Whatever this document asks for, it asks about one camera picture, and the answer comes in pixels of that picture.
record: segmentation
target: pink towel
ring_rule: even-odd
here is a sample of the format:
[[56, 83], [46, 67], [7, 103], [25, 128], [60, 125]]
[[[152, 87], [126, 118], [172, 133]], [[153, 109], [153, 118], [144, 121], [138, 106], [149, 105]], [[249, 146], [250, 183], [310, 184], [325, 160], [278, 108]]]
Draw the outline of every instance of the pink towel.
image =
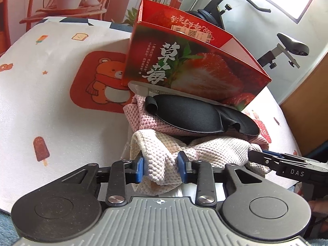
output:
[[[208, 135], [199, 134], [199, 133], [193, 133], [184, 131], [178, 128], [175, 128], [164, 121], [160, 120], [158, 117], [150, 115], [145, 110], [145, 97], [140, 95], [135, 95], [132, 98], [132, 102], [128, 105], [126, 105], [123, 110], [124, 113], [128, 119], [128, 122], [131, 125], [131, 128], [133, 132], [136, 132], [138, 130], [147, 130], [152, 129], [159, 132], [162, 132], [164, 134], [170, 135], [170, 136], [195, 136], [195, 137], [204, 137]], [[256, 137], [254, 136], [246, 136], [243, 134], [240, 134], [234, 129], [230, 129], [225, 133], [220, 133], [220, 135], [225, 136], [231, 136], [239, 139], [246, 140], [250, 143], [256, 143], [260, 145], [260, 147], [264, 150], [269, 149], [269, 143], [268, 141], [263, 138], [261, 135], [258, 135]]]

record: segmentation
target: white wall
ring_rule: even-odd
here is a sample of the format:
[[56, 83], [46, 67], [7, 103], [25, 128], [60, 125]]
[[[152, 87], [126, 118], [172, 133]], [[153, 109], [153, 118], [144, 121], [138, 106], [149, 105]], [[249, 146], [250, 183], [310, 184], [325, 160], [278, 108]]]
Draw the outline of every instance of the white wall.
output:
[[[259, 12], [246, 0], [224, 0], [232, 6], [222, 18], [225, 28], [233, 34], [258, 59], [267, 51], [272, 50], [279, 39], [278, 32], [285, 33], [299, 41], [306, 43], [310, 48], [307, 57], [295, 56], [300, 69], [291, 67], [288, 58], [280, 55], [275, 60], [277, 67], [265, 70], [272, 78], [268, 85], [278, 103], [281, 103], [300, 82], [310, 73], [317, 62], [325, 55], [328, 48], [328, 0], [313, 0], [305, 15], [299, 22], [294, 23], [280, 10], [265, 0], [252, 0], [258, 6], [270, 8], [271, 13]], [[182, 10], [188, 10], [194, 0], [184, 0]], [[204, 8], [209, 0], [200, 0], [195, 9]]]
[[[11, 44], [26, 32], [26, 24], [19, 24], [19, 22], [27, 16], [28, 1], [8, 0], [8, 25]], [[40, 8], [42, 8], [42, 0], [34, 0], [32, 14]]]

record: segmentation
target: barcode label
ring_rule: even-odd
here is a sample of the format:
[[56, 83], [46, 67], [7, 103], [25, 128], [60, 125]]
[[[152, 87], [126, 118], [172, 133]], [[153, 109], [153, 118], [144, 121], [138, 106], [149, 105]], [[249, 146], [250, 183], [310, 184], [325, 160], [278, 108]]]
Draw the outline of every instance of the barcode label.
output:
[[181, 33], [184, 33], [184, 34], [186, 34], [190, 37], [193, 37], [195, 39], [198, 39], [202, 42], [209, 43], [211, 38], [212, 38], [212, 35], [209, 34], [209, 33], [205, 33], [205, 32], [199, 31], [199, 30], [195, 30], [195, 29], [189, 29], [189, 28], [186, 28], [186, 27], [172, 25], [171, 29], [175, 30], [175, 31], [178, 31], [178, 32], [181, 32]]

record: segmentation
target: white flower pot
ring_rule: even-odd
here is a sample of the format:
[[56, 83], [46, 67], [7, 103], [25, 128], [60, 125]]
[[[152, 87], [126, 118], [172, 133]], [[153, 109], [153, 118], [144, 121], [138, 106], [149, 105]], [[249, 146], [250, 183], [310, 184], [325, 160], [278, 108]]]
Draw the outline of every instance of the white flower pot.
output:
[[56, 0], [57, 9], [76, 9], [81, 0]]

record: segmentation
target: black eye mask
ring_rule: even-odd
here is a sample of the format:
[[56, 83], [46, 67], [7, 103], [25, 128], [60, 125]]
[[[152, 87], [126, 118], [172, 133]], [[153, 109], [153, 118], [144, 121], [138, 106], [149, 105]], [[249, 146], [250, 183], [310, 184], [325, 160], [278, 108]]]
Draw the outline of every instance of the black eye mask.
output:
[[242, 112], [193, 98], [169, 94], [147, 96], [145, 109], [167, 124], [190, 132], [210, 135], [234, 128], [244, 135], [260, 134], [257, 124]]

